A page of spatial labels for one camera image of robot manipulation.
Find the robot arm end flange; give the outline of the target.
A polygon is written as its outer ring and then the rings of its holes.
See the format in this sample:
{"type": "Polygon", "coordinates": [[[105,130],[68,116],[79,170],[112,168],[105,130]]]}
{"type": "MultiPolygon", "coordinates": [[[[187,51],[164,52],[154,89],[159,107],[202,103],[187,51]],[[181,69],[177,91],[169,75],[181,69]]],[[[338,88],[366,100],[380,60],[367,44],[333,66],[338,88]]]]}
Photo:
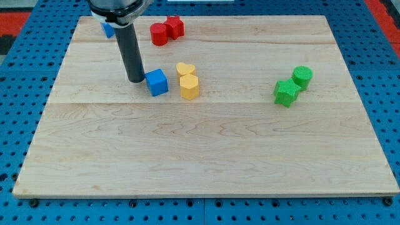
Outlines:
{"type": "Polygon", "coordinates": [[[92,16],[113,28],[125,28],[142,15],[153,0],[88,0],[92,16]]]}

